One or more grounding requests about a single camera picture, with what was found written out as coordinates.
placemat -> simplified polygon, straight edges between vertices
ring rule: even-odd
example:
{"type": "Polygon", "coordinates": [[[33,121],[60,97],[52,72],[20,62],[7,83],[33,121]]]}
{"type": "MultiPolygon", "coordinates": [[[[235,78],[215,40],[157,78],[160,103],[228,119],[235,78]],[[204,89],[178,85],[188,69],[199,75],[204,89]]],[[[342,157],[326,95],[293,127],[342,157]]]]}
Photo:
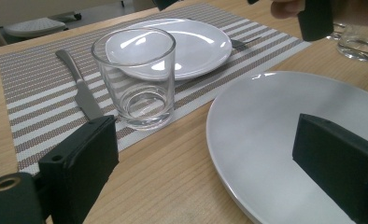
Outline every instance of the placemat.
{"type": "MultiPolygon", "coordinates": [[[[248,48],[233,49],[228,62],[207,75],[176,85],[172,122],[213,100],[237,77],[257,75],[310,44],[270,27],[202,3],[127,21],[85,35],[0,55],[0,71],[14,147],[21,172],[36,174],[37,162],[80,125],[87,122],[74,96],[77,88],[67,67],[55,56],[58,49],[73,55],[105,114],[117,115],[91,55],[92,43],[102,35],[131,24],[166,18],[191,18],[220,28],[242,41],[262,38],[248,48]]],[[[116,123],[119,151],[157,132],[140,132],[116,123]]]]}

floor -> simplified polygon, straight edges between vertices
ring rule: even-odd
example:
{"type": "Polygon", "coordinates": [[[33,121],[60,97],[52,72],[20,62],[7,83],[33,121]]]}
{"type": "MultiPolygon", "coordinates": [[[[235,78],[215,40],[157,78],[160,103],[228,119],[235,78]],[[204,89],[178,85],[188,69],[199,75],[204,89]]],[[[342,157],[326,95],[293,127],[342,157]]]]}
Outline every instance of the floor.
{"type": "MultiPolygon", "coordinates": [[[[62,21],[66,24],[68,29],[73,29],[83,25],[92,24],[98,21],[105,21],[108,19],[134,13],[132,0],[125,0],[123,1],[123,4],[124,7],[122,6],[121,1],[117,1],[117,3],[114,4],[104,5],[100,7],[92,7],[83,9],[81,11],[76,11],[75,13],[79,13],[81,15],[81,19],[78,21],[74,18],[73,15],[53,19],[62,21]]],[[[0,33],[8,44],[26,40],[25,38],[22,37],[8,35],[4,31],[3,27],[0,27],[0,33]]]]}

knife handle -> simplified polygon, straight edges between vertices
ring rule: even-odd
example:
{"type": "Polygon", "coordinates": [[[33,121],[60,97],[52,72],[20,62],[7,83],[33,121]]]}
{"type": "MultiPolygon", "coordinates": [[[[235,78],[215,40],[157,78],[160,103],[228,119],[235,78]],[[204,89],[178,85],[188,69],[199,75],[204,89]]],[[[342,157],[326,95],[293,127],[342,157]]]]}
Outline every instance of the knife handle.
{"type": "Polygon", "coordinates": [[[330,0],[306,0],[298,14],[304,41],[315,41],[333,33],[333,10],[330,0]]]}
{"type": "Polygon", "coordinates": [[[76,82],[78,82],[79,80],[83,80],[82,75],[77,68],[76,62],[74,62],[73,57],[71,57],[70,53],[67,50],[59,49],[55,52],[55,54],[67,65],[76,82]]]}

hand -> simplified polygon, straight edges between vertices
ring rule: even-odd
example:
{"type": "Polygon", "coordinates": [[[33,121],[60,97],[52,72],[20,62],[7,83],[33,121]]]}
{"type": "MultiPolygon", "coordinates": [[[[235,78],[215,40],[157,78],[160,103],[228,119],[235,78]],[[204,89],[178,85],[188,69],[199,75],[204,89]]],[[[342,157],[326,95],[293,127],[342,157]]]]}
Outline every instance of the hand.
{"type": "Polygon", "coordinates": [[[305,0],[273,0],[271,13],[277,19],[295,17],[305,9],[305,0]]]}

knife blade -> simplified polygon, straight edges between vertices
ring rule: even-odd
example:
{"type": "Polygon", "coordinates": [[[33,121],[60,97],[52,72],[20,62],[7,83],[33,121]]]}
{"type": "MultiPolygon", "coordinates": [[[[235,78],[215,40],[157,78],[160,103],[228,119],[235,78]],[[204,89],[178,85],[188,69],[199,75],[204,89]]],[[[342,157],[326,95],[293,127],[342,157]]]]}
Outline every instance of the knife blade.
{"type": "Polygon", "coordinates": [[[73,79],[77,83],[78,92],[75,96],[75,100],[82,112],[84,112],[85,116],[89,120],[102,117],[104,114],[102,113],[99,104],[97,104],[96,100],[94,99],[91,90],[89,90],[84,79],[82,78],[82,75],[79,72],[76,63],[74,62],[73,57],[71,57],[70,53],[65,49],[60,49],[56,51],[55,54],[67,65],[71,75],[73,76],[73,79]]]}

